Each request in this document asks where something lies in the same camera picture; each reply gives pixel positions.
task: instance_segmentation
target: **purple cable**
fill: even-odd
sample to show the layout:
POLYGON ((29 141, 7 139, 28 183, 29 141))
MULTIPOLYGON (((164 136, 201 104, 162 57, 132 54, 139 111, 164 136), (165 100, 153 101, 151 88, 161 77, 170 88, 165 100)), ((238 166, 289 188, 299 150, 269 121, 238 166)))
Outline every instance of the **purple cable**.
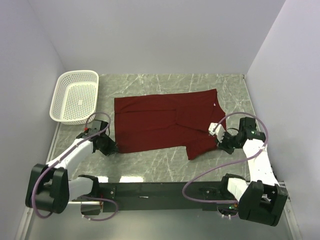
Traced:
POLYGON ((88 118, 87 120, 85 121, 85 127, 87 127, 87 124, 88 124, 88 121, 89 119, 96 115, 96 114, 104 114, 108 117, 109 119, 109 123, 108 125, 101 131, 98 131, 97 133, 91 135, 91 136, 88 136, 87 138, 84 138, 83 140, 81 140, 80 142, 78 142, 77 144, 73 145, 64 155, 62 155, 62 157, 60 157, 59 160, 57 160, 56 162, 54 162, 51 166, 49 166, 40 176, 39 178, 36 180, 35 184, 34 184, 34 187, 33 187, 33 190, 32 190, 32 195, 31 195, 31 205, 34 209, 34 212, 35 214, 41 218, 41 219, 46 219, 48 217, 51 216, 52 212, 50 212, 48 215, 41 215, 37 206, 36 206, 36 194, 37 194, 37 191, 38 191, 38 187, 39 187, 39 184, 41 182, 41 180, 44 178, 44 176, 51 170, 53 169, 56 165, 58 165, 63 159, 65 159, 70 153, 72 153, 80 144, 84 143, 85 141, 97 136, 97 135, 100 135, 102 133, 105 133, 107 131, 107 129, 109 128, 110 126, 110 123, 111 123, 111 117, 106 113, 106 112, 94 112, 92 113, 88 118))
POLYGON ((113 218, 113 217, 117 214, 117 212, 118 212, 118 210, 119 210, 118 204, 117 204, 115 201, 113 201, 113 200, 106 199, 106 198, 99 198, 99 197, 90 197, 90 196, 81 196, 81 197, 82 197, 82 198, 85 198, 85 199, 89 199, 89 200, 96 200, 96 201, 103 201, 103 202, 106 201, 106 202, 109 202, 109 203, 113 203, 113 204, 115 205, 115 211, 114 211, 114 213, 111 214, 110 216, 106 217, 106 218, 96 219, 96 218, 91 218, 91 217, 88 217, 88 216, 86 216, 86 215, 83 215, 83 217, 84 217, 85 219, 88 219, 88 220, 90 220, 90 221, 102 222, 102 221, 105 221, 105 220, 109 220, 109 219, 113 218))
POLYGON ((215 126, 215 128, 213 129, 213 132, 216 131, 217 127, 223 122, 223 120, 225 120, 226 118, 232 116, 232 115, 236 115, 236 114, 245 114, 245 115, 249 115, 253 118, 255 118, 263 127, 264 129, 264 132, 265 132, 265 141, 264 141, 264 144, 262 146, 262 148, 253 156, 250 156, 250 157, 247 157, 245 159, 241 159, 241 160, 238 160, 238 161, 233 161, 233 162, 229 162, 229 163, 225 163, 225 164, 222 164, 220 166, 216 166, 216 167, 213 167, 203 173, 201 173, 199 176, 196 176, 194 177, 193 179, 191 179, 190 181, 188 181, 183 189, 182 189, 182 195, 188 199, 188 200, 191 200, 191 201, 194 201, 194 202, 198 202, 198 203, 215 203, 215 204, 235 204, 235 203, 238 203, 237 200, 202 200, 202 199, 197 199, 197 198, 193 198, 193 197, 189 197, 186 195, 186 189, 187 187, 192 184, 195 180, 201 178, 202 176, 214 171, 214 170, 217 170, 217 169, 220 169, 220 168, 223 168, 223 167, 226 167, 226 166, 229 166, 229 165, 233 165, 233 164, 239 164, 239 163, 244 163, 246 161, 249 161, 251 159, 254 159, 256 158, 263 150, 264 150, 264 147, 267 145, 268 143, 268 140, 269 140, 269 134, 268 134, 268 130, 267 130, 267 127, 266 125, 255 115, 251 114, 251 113, 248 113, 248 112, 242 112, 242 111, 236 111, 236 112, 233 112, 233 113, 230 113, 230 114, 227 114, 225 117, 223 117, 219 122, 218 124, 215 126))

